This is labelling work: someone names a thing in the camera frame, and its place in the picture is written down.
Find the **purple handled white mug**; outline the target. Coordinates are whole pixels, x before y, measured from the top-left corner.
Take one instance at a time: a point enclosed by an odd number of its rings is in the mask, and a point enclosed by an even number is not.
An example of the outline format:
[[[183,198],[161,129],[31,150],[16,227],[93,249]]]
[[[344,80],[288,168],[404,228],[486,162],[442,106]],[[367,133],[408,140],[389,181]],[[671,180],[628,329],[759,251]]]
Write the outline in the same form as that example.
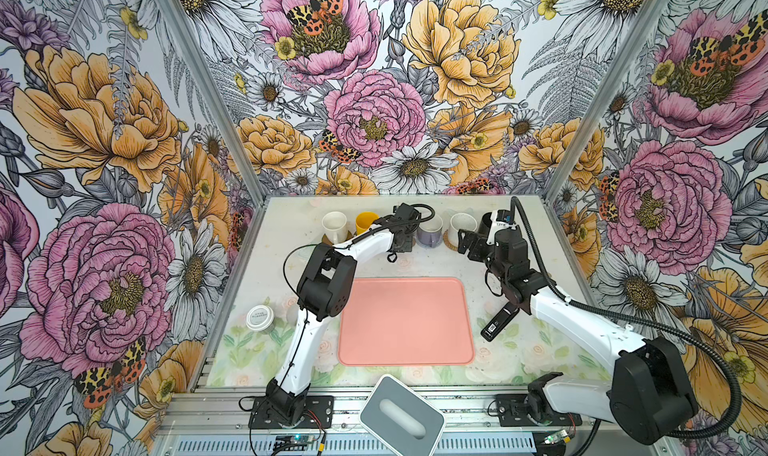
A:
[[[424,248],[436,248],[442,242],[443,220],[435,214],[428,221],[419,224],[416,231],[416,242]]]

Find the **yellow mug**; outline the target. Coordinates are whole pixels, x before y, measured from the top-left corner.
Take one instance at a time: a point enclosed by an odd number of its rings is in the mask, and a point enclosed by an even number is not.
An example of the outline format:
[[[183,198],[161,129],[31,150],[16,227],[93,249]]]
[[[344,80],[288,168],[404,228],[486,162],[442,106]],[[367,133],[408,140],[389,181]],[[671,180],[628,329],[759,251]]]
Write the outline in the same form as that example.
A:
[[[358,214],[355,219],[355,234],[357,236],[364,234],[378,219],[379,215],[374,212],[366,211]]]

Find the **white mug off tray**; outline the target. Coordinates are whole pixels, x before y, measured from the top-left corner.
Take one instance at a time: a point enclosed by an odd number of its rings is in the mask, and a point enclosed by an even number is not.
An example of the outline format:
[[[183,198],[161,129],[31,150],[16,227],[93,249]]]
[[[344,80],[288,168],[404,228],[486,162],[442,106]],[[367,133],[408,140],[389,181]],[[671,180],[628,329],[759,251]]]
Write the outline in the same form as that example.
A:
[[[327,235],[333,243],[340,244],[348,239],[348,220],[342,212],[332,211],[327,213],[321,220],[321,226],[323,235]]]

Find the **black mug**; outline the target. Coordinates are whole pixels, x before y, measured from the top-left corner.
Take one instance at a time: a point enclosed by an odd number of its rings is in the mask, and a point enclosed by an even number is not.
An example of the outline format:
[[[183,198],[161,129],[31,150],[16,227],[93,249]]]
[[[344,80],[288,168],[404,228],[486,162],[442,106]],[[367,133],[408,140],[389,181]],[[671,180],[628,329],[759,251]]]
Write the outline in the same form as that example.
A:
[[[492,223],[493,223],[492,212],[485,213],[482,216],[480,222],[478,223],[477,233],[487,238],[490,233]]]

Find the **rattan woven round coaster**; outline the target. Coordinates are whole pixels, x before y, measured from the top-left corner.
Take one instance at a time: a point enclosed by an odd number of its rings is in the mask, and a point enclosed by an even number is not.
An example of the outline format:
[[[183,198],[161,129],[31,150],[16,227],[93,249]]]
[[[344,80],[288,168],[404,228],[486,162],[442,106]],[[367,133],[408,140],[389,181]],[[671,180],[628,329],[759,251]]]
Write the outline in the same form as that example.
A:
[[[443,243],[452,252],[458,252],[457,246],[452,244],[447,233],[443,233]]]

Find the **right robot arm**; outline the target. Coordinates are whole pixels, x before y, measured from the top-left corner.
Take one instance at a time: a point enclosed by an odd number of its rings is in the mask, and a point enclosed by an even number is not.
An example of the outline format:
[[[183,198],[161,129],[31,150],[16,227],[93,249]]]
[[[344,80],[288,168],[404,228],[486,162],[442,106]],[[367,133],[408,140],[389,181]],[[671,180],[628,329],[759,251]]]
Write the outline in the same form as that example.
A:
[[[530,383],[527,408],[534,420],[553,413],[579,413],[618,425],[634,441],[652,445],[664,437],[707,439],[738,419],[742,391],[725,357],[683,331],[639,316],[589,306],[561,290],[549,276],[530,222],[518,198],[507,210],[483,217],[479,230],[460,229],[457,251],[485,266],[497,280],[505,306],[483,327],[493,341],[519,314],[543,321],[577,343],[611,372],[608,385],[569,380],[559,372]],[[700,411],[676,337],[700,350],[723,375],[729,401],[711,425],[688,429]]]

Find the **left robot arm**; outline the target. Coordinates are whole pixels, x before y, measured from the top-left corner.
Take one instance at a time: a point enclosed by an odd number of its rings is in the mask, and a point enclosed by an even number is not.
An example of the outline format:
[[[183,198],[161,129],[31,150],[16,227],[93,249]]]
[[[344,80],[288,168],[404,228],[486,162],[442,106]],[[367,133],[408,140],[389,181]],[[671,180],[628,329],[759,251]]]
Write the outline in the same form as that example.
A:
[[[326,328],[339,316],[351,296],[357,266],[385,255],[391,263],[409,252],[418,227],[433,220],[435,210],[426,204],[400,204],[393,213],[375,220],[351,240],[334,245],[312,245],[312,253],[296,285],[299,315],[285,362],[267,384],[257,405],[271,420],[294,427],[306,411],[314,360]]]

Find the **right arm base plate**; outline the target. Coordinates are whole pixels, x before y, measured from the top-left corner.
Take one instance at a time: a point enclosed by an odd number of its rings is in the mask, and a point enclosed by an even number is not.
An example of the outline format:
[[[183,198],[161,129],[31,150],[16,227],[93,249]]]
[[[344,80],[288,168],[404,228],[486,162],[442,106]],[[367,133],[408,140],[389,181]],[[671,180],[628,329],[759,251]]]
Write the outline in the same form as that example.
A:
[[[497,394],[486,408],[501,427],[578,427],[582,418],[556,412],[541,397],[522,393]]]

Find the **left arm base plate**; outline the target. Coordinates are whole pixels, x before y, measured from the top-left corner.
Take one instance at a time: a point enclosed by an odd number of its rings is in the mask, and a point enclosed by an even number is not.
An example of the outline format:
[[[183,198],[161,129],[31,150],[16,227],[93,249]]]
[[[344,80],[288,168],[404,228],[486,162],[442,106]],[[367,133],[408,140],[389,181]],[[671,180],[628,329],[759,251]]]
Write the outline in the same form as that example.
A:
[[[248,420],[251,430],[329,429],[335,399],[332,396],[306,396],[286,403],[256,397]]]

